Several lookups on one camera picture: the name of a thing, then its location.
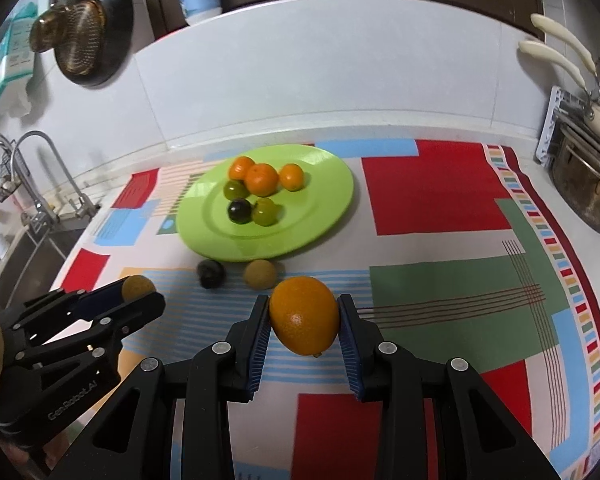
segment faucet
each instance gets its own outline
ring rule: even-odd
[[[46,143],[49,145],[49,147],[51,148],[51,151],[56,156],[56,160],[58,161],[58,164],[60,164],[60,168],[62,168],[62,171],[64,171],[64,176],[67,178],[67,180],[69,181],[69,184],[71,184],[71,186],[74,188],[74,191],[78,195],[78,200],[80,201],[80,207],[75,208],[75,206],[74,206],[76,216],[78,218],[83,218],[84,216],[89,216],[90,218],[93,218],[96,215],[96,213],[98,212],[98,209],[96,208],[96,206],[93,205],[93,202],[91,201],[91,199],[88,196],[86,196],[80,190],[78,185],[75,183],[75,180],[71,176],[71,173],[69,173],[69,170],[67,169],[66,165],[64,164],[62,157],[60,157],[60,153],[58,152],[56,145],[51,140],[51,137],[49,137],[45,132],[41,132],[39,130],[31,130],[30,132],[27,132],[26,134],[24,134],[23,136],[21,136],[18,139],[18,142],[15,143],[13,149],[11,150],[11,161],[10,161],[11,174],[13,174],[13,171],[15,170],[15,167],[16,167],[16,164],[15,164],[16,163],[16,156],[15,156],[16,152],[18,151],[20,145],[22,144],[22,141],[24,139],[27,139],[27,137],[41,137],[42,139],[46,140]],[[36,191],[36,203],[37,202],[46,203],[44,198],[40,194],[40,192],[37,189],[35,191]]]
[[[33,181],[29,180],[26,169],[21,167],[19,161],[14,160],[14,154],[18,152],[17,148],[12,147],[9,139],[7,139],[1,133],[0,147],[5,151],[5,153],[7,153],[8,156],[10,156],[11,163],[10,174],[3,177],[0,180],[0,202],[2,202],[8,196],[11,196],[16,191],[16,189],[18,189],[20,183],[22,183],[24,188],[27,190],[27,192],[35,202],[36,210],[38,212],[36,216],[38,217],[39,224],[42,224],[45,221],[49,221],[51,223],[56,222],[58,220],[58,217],[53,212],[51,206],[44,199],[42,194],[38,191]]]

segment sink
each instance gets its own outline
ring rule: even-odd
[[[42,236],[24,229],[0,262],[0,310],[48,292],[88,222],[69,219]]]

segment white handle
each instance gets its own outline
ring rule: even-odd
[[[520,49],[520,52],[529,54],[536,59],[549,61],[561,66],[571,77],[573,77],[573,80],[577,83],[577,85],[587,92],[587,84],[584,82],[584,78],[580,73],[580,69],[562,54],[560,54],[560,52],[557,50],[545,45],[544,43],[539,43],[539,41],[529,40],[520,41],[518,43],[518,48]]]
[[[593,61],[593,56],[587,50],[587,47],[568,28],[542,14],[532,14],[531,23],[554,38],[563,40],[580,56],[586,69],[594,76],[598,76],[598,69],[596,68],[596,62]]]

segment orange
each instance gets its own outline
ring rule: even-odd
[[[340,327],[333,294],[310,276],[280,282],[269,300],[269,316],[280,342],[298,355],[318,357],[331,346]]]
[[[285,164],[279,175],[280,184],[289,191],[298,191],[304,187],[304,171],[297,164]]]
[[[247,176],[247,171],[255,162],[248,156],[241,155],[237,157],[229,168],[229,178],[231,180],[244,180]]]
[[[244,185],[255,196],[269,196],[278,188],[278,173],[269,164],[254,164],[244,177]]]

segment green plate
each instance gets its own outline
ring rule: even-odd
[[[313,146],[281,144],[244,153],[256,163],[276,170],[296,163],[305,174],[300,191],[280,190],[270,198],[281,207],[279,220],[269,227],[229,220],[229,201],[222,188],[233,159],[218,164],[195,181],[180,202],[176,227],[193,251],[223,262],[248,262],[286,254],[313,242],[344,214],[353,197],[348,166],[332,153]],[[256,197],[248,200],[253,204]]]

